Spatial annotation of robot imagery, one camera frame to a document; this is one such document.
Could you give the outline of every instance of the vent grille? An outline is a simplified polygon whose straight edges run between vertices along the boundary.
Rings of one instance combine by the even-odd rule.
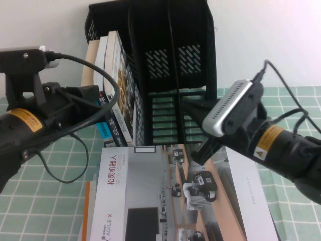
[[[152,99],[153,144],[178,141],[175,99],[155,97]]]
[[[232,93],[226,98],[226,100],[223,102],[223,104],[220,106],[220,108],[215,112],[215,114],[213,115],[213,119],[215,119],[221,112],[222,110],[225,108],[225,106],[227,106],[231,99],[233,99],[233,97],[235,96],[235,94],[239,91],[239,89],[242,87],[243,83],[239,83],[235,89],[232,91]]]
[[[149,77],[159,79],[170,75],[167,50],[154,50],[146,52]]]
[[[95,30],[95,26],[94,26],[94,21],[91,20],[91,24],[89,27],[89,30],[87,32],[88,37],[90,38],[90,40],[98,40],[99,38],[97,37],[97,31]]]
[[[181,75],[196,74],[201,70],[201,46],[191,45],[179,48]]]
[[[187,143],[199,143],[205,140],[205,136],[203,135],[202,129],[192,120],[192,118],[184,114],[184,129]]]

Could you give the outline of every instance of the black plastic file organizer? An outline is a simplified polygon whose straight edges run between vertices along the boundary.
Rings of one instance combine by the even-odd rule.
[[[181,100],[217,98],[214,23],[206,1],[118,0],[89,5],[87,41],[115,30],[142,96],[143,144],[201,142],[205,137],[182,112]]]

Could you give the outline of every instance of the book spine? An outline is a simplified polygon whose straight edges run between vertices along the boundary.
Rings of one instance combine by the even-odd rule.
[[[99,98],[99,104],[101,106],[103,106],[106,103],[108,103],[107,96],[104,91],[101,91],[100,98]],[[127,147],[127,142],[126,142],[124,136],[122,135],[120,127],[117,125],[117,120],[116,120],[115,114],[112,111],[111,111],[111,117],[106,120],[106,125],[108,125],[108,129],[111,132],[111,135],[113,137],[113,141],[116,144],[116,146],[117,147]]]
[[[105,54],[107,48],[108,36],[101,37],[99,40],[99,46],[97,50],[95,65],[101,69],[105,67]],[[99,91],[104,89],[104,76],[94,71],[94,85],[98,85]]]
[[[136,146],[144,146],[145,145],[145,124],[144,124],[144,110],[143,108],[143,100],[141,98],[141,95],[139,93],[139,90],[136,86],[135,89],[135,107],[136,111],[139,111],[139,113],[136,113],[135,118],[135,145]]]
[[[106,93],[106,94],[107,94],[108,101],[110,101],[113,98],[113,94],[111,94],[111,93],[109,93],[109,94]],[[131,146],[132,145],[132,138],[130,136],[129,130],[128,130],[127,125],[125,123],[124,117],[121,114],[118,103],[116,103],[113,106],[112,111],[117,119],[117,122],[119,124],[120,129],[121,129],[121,132],[124,135],[126,142],[128,143],[128,146]]]
[[[104,140],[104,147],[116,147],[116,143],[113,139],[109,126],[106,122],[97,124],[98,130]]]

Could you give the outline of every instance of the black cable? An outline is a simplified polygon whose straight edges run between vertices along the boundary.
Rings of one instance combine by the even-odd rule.
[[[291,91],[291,89],[289,88],[289,86],[286,84],[285,80],[283,79],[282,75],[279,73],[279,71],[275,68],[275,66],[269,61],[269,60],[265,60],[264,61],[264,66],[262,68],[262,70],[260,72],[258,72],[256,74],[256,76],[253,78],[252,82],[260,82],[263,78],[263,75],[265,73],[266,67],[267,65],[271,66],[271,68],[274,70],[274,72],[277,74],[277,76],[280,78],[280,80],[282,81],[283,85],[285,86],[287,92],[289,92],[290,96],[292,97],[292,99],[294,100],[294,102],[296,103],[296,105],[299,107],[298,109],[294,109],[291,111],[288,111],[287,113],[284,113],[283,115],[279,116],[277,119],[275,119],[273,122],[279,122],[281,119],[286,118],[296,112],[303,112],[303,116],[295,123],[294,129],[293,129],[293,134],[296,135],[297,134],[297,130],[299,128],[299,126],[303,123],[303,121],[305,119],[308,119],[309,122],[313,125],[313,127],[321,134],[321,129],[314,123],[314,121],[309,117],[308,112],[306,110],[303,109],[303,107],[301,106],[301,104],[299,103],[299,101],[295,98],[293,92]],[[319,154],[321,153],[321,147],[305,147],[301,149],[302,153],[305,154]]]
[[[14,152],[14,151],[21,151],[21,150],[28,150],[29,148],[41,145],[43,143],[47,143],[47,142],[52,142],[52,141],[56,141],[57,139],[67,136],[71,133],[74,133],[80,129],[83,129],[85,127],[88,127],[92,124],[95,124],[97,121],[99,121],[101,118],[103,118],[106,113],[108,111],[110,111],[110,109],[117,103],[118,99],[119,99],[119,88],[118,88],[118,84],[116,83],[116,81],[108,74],[106,73],[104,70],[102,70],[101,68],[87,62],[86,60],[71,56],[71,55],[67,55],[67,54],[61,54],[61,53],[55,53],[55,52],[46,52],[46,57],[48,59],[48,62],[50,61],[54,61],[56,59],[68,59],[77,63],[80,63],[82,65],[85,65],[91,69],[93,69],[94,71],[98,72],[99,74],[101,74],[102,76],[104,76],[104,78],[106,78],[109,83],[112,85],[112,87],[114,88],[114,96],[113,98],[110,100],[109,103],[105,104],[104,107],[102,108],[102,110],[98,111],[97,113],[95,113],[94,115],[92,115],[90,118],[78,123],[75,126],[66,128],[62,131],[59,132],[55,132],[53,134],[50,134],[48,136],[39,138],[37,140],[34,140],[32,142],[29,142],[27,144],[24,144],[22,146],[17,146],[17,147],[9,147],[9,148],[5,148],[3,150],[1,150],[1,153],[6,153],[6,152]]]
[[[277,74],[277,76],[280,78],[280,80],[282,81],[284,87],[286,88],[287,92],[289,92],[290,96],[292,97],[292,99],[294,100],[294,102],[296,103],[296,105],[303,109],[303,107],[300,105],[299,101],[295,98],[293,92],[291,91],[291,89],[289,88],[289,86],[286,84],[285,80],[283,79],[282,75],[279,73],[279,71],[275,68],[275,66],[269,61],[269,60],[265,60],[264,61],[264,66],[263,66],[263,69],[264,72],[265,72],[265,69],[267,67],[267,65],[271,66],[271,68],[274,70],[274,72]],[[314,123],[314,121],[309,117],[307,116],[306,117],[309,122],[314,126],[314,128],[321,134],[321,129]]]
[[[83,172],[82,172],[78,177],[76,177],[76,178],[74,178],[74,179],[72,179],[72,180],[70,180],[70,181],[64,181],[64,180],[59,179],[58,177],[56,177],[56,176],[50,171],[50,169],[49,169],[49,167],[48,167],[48,165],[47,165],[47,163],[46,163],[46,160],[45,160],[44,156],[42,155],[42,153],[41,153],[39,150],[35,149],[35,148],[29,149],[29,152],[30,152],[31,154],[34,153],[34,154],[37,154],[37,155],[39,156],[39,158],[41,159],[42,163],[43,163],[44,166],[45,166],[46,171],[49,173],[50,176],[52,176],[52,177],[53,177],[54,179],[56,179],[57,181],[62,182],[62,183],[65,183],[65,184],[73,183],[74,181],[76,181],[76,180],[78,180],[79,178],[81,178],[81,177],[85,174],[85,172],[86,172],[86,170],[87,170],[87,168],[88,168],[88,165],[89,165],[89,152],[88,152],[88,148],[87,148],[86,144],[82,141],[82,139],[80,139],[80,138],[79,138],[78,136],[76,136],[74,133],[71,133],[70,136],[73,137],[73,138],[75,138],[76,140],[78,140],[78,141],[85,147],[85,150],[86,150],[86,159],[87,159],[87,160],[86,160],[86,166],[85,166],[85,169],[83,170]]]
[[[295,123],[294,128],[293,128],[293,134],[294,136],[297,134],[297,131],[299,129],[299,126],[303,123],[303,121],[308,117],[308,112],[305,109],[302,108],[297,108],[297,109],[292,109],[282,115],[280,115],[278,118],[276,118],[275,120],[271,121],[272,124],[276,124],[279,123],[281,120],[283,120],[284,118],[287,118],[295,113],[298,112],[303,112],[303,116],[301,116],[301,118]]]

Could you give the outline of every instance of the table surface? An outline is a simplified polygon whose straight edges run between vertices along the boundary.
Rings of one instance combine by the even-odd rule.
[[[299,102],[321,127],[321,86],[292,88]],[[219,89],[220,96],[226,89]],[[278,117],[296,108],[285,88],[265,88],[263,104],[269,116]],[[7,108],[0,100],[0,113]],[[291,130],[299,118],[296,114],[279,125]],[[321,139],[311,124],[304,122],[300,134]],[[80,230],[86,181],[92,180],[100,162],[102,139],[95,126],[77,135],[90,151],[84,177],[73,184],[61,184],[45,171],[39,158],[32,158],[6,185],[0,195],[1,241],[77,240]],[[86,162],[84,147],[72,138],[62,138],[43,151],[52,172],[71,180],[79,175]],[[275,225],[282,240],[321,240],[321,206],[306,199],[294,185],[259,166],[261,182]]]

